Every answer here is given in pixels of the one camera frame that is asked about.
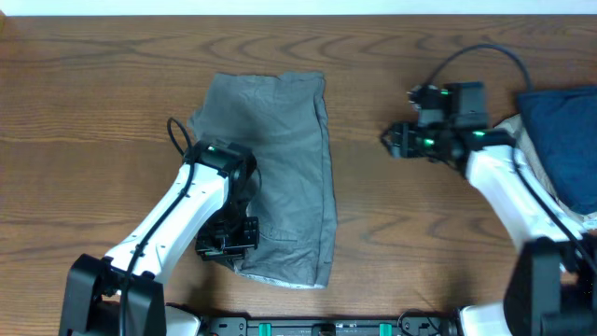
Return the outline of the grey shorts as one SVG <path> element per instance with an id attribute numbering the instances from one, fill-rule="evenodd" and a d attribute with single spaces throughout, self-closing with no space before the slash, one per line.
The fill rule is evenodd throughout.
<path id="1" fill-rule="evenodd" d="M 328 285 L 338 217 L 325 88 L 319 72 L 217 74 L 188 119 L 197 138 L 237 143 L 257 159 L 248 212 L 259 220 L 259 243 L 226 262 L 238 275 L 279 287 Z"/>

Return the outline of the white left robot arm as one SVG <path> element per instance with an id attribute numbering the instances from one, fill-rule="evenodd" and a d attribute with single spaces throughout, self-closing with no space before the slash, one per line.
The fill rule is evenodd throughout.
<path id="1" fill-rule="evenodd" d="M 81 255 L 66 281 L 61 335 L 197 335 L 201 318 L 172 306 L 164 287 L 189 245 L 204 260 L 243 259 L 259 241 L 247 214 L 257 168 L 238 144 L 199 142 L 183 154 L 172 186 L 121 243 L 102 258 Z"/>

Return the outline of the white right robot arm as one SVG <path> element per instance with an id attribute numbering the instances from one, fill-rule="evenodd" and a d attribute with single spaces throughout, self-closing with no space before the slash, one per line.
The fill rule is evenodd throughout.
<path id="1" fill-rule="evenodd" d="M 504 298 L 459 310 L 447 335 L 593 335 L 596 239 L 542 188 L 514 136 L 492 129 L 480 82 L 414 87 L 415 121 L 381 142 L 397 159 L 449 165 L 477 189 L 519 254 Z"/>

